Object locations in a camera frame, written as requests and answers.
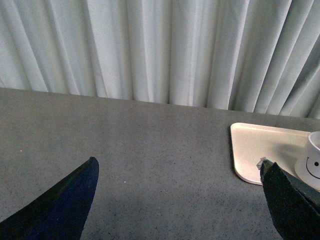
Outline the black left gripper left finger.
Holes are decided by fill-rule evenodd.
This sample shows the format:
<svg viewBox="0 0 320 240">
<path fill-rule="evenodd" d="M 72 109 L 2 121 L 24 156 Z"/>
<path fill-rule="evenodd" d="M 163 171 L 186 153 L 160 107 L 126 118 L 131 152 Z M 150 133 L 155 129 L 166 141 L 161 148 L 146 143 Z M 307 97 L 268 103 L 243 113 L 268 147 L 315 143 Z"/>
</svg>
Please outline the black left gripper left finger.
<svg viewBox="0 0 320 240">
<path fill-rule="evenodd" d="M 99 178 L 90 157 L 53 187 L 0 223 L 2 240 L 79 240 Z"/>
</svg>

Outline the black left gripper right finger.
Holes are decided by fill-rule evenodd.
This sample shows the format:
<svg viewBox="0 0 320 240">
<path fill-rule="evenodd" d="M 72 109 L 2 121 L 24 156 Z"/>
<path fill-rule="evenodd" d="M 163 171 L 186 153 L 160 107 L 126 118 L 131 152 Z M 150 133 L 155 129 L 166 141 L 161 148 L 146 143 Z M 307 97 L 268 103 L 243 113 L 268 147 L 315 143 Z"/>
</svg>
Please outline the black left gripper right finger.
<svg viewBox="0 0 320 240">
<path fill-rule="evenodd" d="M 266 157 L 257 164 L 273 225 L 284 240 L 320 238 L 320 192 Z"/>
</svg>

